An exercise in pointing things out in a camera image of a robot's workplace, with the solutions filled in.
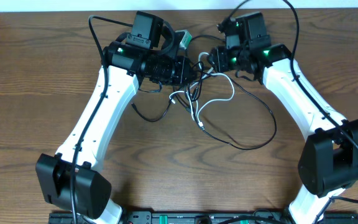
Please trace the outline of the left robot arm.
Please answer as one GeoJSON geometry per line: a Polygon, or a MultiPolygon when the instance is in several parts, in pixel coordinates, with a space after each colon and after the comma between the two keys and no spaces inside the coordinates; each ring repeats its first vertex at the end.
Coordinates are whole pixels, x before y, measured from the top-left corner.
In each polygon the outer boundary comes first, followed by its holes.
{"type": "Polygon", "coordinates": [[[162,18],[139,11],[131,31],[98,47],[101,68],[94,91],[76,126],[52,156],[42,154],[35,171],[44,199],[61,209],[50,223],[119,223],[122,208],[111,200],[111,183],[101,171],[116,126],[144,79],[159,86],[196,80],[182,55],[187,30],[173,30],[162,18]]]}

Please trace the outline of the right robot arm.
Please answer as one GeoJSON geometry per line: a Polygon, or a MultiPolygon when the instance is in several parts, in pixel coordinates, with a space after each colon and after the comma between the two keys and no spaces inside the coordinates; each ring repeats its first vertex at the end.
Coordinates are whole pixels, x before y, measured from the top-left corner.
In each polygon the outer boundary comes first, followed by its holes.
{"type": "Polygon", "coordinates": [[[273,45],[261,12],[229,16],[218,24],[225,44],[208,62],[217,72],[245,71],[270,90],[298,125],[305,146],[298,162],[302,186],[287,208],[290,223],[341,222],[324,211],[358,181],[358,119],[348,121],[314,89],[294,53],[273,45]]]}

